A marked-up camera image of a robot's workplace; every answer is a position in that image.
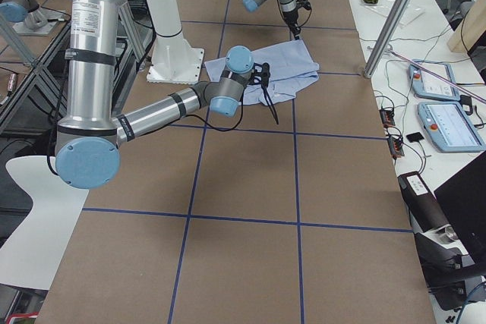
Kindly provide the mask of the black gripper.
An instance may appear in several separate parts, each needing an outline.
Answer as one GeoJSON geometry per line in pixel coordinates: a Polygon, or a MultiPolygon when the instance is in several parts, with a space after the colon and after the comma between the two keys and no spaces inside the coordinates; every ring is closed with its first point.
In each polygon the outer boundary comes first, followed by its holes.
{"type": "Polygon", "coordinates": [[[302,39],[300,34],[301,27],[298,25],[298,10],[284,11],[282,13],[282,18],[291,33],[294,34],[294,39],[302,39]]]}

